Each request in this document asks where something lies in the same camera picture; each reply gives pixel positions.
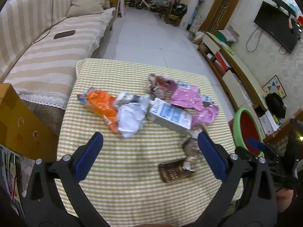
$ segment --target sofa seat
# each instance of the sofa seat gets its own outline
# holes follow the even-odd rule
[[[78,60],[91,57],[109,25],[115,8],[102,14],[66,18],[44,32],[19,58],[4,82],[13,85],[20,98],[65,109],[76,79]],[[55,34],[75,30],[68,37]]]

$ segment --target black monitor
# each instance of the black monitor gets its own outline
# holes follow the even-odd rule
[[[302,28],[291,20],[293,30],[288,25],[288,12],[263,1],[254,22],[271,34],[282,46],[291,53],[300,39]]]

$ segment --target sofa backrest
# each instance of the sofa backrest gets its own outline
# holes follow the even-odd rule
[[[0,12],[0,83],[20,56],[51,26],[66,19],[72,0],[11,0]]]

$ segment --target blue gripper pad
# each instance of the blue gripper pad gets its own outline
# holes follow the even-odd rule
[[[206,159],[215,178],[224,182],[227,179],[226,164],[213,147],[213,141],[209,141],[203,132],[199,133],[197,140],[199,149],[203,153],[204,158]]]
[[[258,142],[257,140],[253,139],[253,138],[248,138],[246,140],[247,144],[252,146],[253,148],[259,150],[259,151],[263,151],[265,150],[265,145],[264,143]]]
[[[74,166],[74,179],[76,181],[79,182],[86,178],[102,147],[103,136],[101,133],[96,132],[86,145],[77,149],[83,150],[83,152]]]

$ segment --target floor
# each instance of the floor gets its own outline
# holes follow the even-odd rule
[[[205,75],[212,84],[228,121],[233,106],[197,45],[187,39],[188,31],[166,24],[157,13],[126,8],[102,43],[98,58],[163,66]]]

